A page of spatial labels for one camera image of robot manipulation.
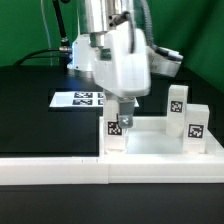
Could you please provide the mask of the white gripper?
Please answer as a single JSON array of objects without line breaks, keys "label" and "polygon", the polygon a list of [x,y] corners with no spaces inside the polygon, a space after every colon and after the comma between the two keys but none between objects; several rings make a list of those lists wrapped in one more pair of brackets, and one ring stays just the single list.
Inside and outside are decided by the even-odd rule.
[{"label": "white gripper", "polygon": [[105,34],[104,50],[111,59],[93,59],[93,77],[97,85],[119,98],[118,123],[121,128],[133,126],[133,97],[145,96],[151,87],[146,40],[142,30],[135,29],[135,51],[130,52],[130,29],[125,22]]}]

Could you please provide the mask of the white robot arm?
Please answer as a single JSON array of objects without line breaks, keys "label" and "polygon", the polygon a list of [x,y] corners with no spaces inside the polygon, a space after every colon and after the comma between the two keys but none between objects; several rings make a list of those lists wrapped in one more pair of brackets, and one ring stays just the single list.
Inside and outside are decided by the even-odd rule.
[{"label": "white robot arm", "polygon": [[87,73],[117,104],[119,126],[133,126],[135,99],[150,91],[144,32],[136,27],[134,0],[78,0],[79,35],[70,70]]}]

